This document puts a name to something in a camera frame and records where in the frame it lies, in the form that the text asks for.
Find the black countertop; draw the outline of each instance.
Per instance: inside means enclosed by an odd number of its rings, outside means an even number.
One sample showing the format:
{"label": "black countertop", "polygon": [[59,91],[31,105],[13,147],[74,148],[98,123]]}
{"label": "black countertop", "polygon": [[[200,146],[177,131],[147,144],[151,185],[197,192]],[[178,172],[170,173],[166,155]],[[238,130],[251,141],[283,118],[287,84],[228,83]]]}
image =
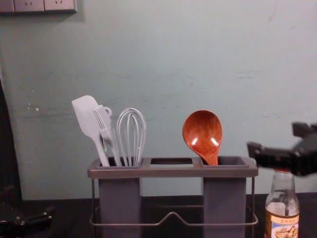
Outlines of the black countertop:
{"label": "black countertop", "polygon": [[[255,203],[255,214],[259,219],[259,224],[255,227],[255,238],[264,237],[265,223],[265,200],[267,194],[257,194]],[[300,224],[299,237],[313,238],[317,234],[317,193],[300,193]],[[177,211],[189,223],[200,221],[202,208],[192,207],[183,209],[173,208],[177,200],[177,205],[199,205],[202,203],[200,196],[182,196],[177,199],[172,197],[143,198],[146,208],[142,209],[142,217],[148,222],[157,222],[169,211]],[[153,204],[169,205],[165,208],[151,207]],[[247,204],[251,204],[251,196],[247,195]],[[48,232],[29,236],[32,238],[91,238],[93,229],[89,224],[89,217],[92,213],[91,199],[71,199],[71,200],[46,200],[46,201],[23,201],[17,205],[25,215],[32,215],[42,212],[48,206],[55,206],[56,212],[53,217],[53,224]],[[176,218],[169,218],[161,227],[146,228],[142,232],[143,238],[200,238],[201,228],[187,228]],[[250,232],[246,230],[246,237],[249,238]]]}

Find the wooden ladle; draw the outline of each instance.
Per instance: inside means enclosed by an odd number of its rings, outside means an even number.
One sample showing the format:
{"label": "wooden ladle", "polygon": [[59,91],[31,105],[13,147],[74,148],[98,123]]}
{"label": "wooden ladle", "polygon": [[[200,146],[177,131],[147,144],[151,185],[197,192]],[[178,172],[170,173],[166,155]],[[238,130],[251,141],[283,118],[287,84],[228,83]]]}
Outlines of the wooden ladle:
{"label": "wooden ladle", "polygon": [[183,138],[187,146],[208,165],[218,165],[222,128],[214,113],[201,110],[189,115],[183,125]]}

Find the wall socket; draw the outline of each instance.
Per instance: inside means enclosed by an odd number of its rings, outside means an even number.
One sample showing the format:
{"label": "wall socket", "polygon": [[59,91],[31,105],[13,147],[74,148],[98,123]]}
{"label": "wall socket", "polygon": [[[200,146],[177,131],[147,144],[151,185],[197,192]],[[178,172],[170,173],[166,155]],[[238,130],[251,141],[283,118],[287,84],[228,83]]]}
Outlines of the wall socket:
{"label": "wall socket", "polygon": [[0,0],[0,12],[14,12],[13,0]]}
{"label": "wall socket", "polygon": [[44,11],[44,0],[14,0],[16,12]]}
{"label": "wall socket", "polygon": [[44,0],[45,11],[77,11],[77,0]]}

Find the bottle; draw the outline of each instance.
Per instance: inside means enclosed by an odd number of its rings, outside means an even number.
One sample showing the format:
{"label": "bottle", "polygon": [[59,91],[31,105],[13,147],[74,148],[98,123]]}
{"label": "bottle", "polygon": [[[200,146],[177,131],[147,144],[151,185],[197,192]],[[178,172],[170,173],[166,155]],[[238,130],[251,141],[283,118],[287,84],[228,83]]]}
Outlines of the bottle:
{"label": "bottle", "polygon": [[299,202],[289,171],[274,171],[265,207],[265,238],[298,238]]}

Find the gray utensil holder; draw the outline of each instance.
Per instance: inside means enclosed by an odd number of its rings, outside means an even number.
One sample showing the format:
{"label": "gray utensil holder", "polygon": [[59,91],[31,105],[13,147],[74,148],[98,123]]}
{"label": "gray utensil holder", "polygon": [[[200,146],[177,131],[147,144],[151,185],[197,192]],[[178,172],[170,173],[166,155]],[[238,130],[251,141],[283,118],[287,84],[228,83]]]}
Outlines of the gray utensil holder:
{"label": "gray utensil holder", "polygon": [[[204,238],[244,238],[245,227],[258,223],[254,214],[254,177],[258,168],[250,158],[219,156],[218,166],[204,165],[201,158],[143,158],[139,167],[101,167],[95,160],[88,168],[92,179],[93,215],[90,223],[102,228],[102,238],[141,238],[142,227],[159,227],[170,216],[184,225],[202,227]],[[204,178],[204,223],[186,222],[176,212],[154,224],[142,221],[140,178]],[[252,178],[251,222],[246,223],[246,178]],[[100,220],[96,222],[95,179],[99,181]]]}

